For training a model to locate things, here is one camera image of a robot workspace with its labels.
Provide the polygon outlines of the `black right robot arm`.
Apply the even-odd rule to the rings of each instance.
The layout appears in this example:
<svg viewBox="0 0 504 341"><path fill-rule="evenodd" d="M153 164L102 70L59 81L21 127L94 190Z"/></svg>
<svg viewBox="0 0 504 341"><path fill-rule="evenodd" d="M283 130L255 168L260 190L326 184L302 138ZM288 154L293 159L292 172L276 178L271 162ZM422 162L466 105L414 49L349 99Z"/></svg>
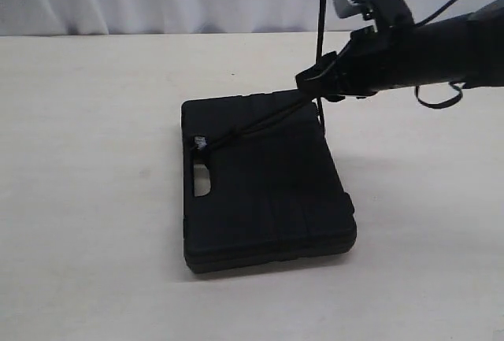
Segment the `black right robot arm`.
<svg viewBox="0 0 504 341"><path fill-rule="evenodd" d="M503 0L417 28L351 32L340 52L325 54L295 81L302 93L330 102L434 83L501 87Z"/></svg>

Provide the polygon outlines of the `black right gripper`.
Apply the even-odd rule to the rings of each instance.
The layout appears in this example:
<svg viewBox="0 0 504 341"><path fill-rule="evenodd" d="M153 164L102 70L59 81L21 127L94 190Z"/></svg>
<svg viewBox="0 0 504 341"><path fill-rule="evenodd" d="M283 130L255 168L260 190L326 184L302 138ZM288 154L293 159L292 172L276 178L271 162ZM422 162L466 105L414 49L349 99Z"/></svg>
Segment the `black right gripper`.
<svg viewBox="0 0 504 341"><path fill-rule="evenodd" d="M339 52L322 55L295 76L302 93L322 93L330 102L365 98L380 91L417 86L417 33L377 33L366 28L350 33Z"/></svg>

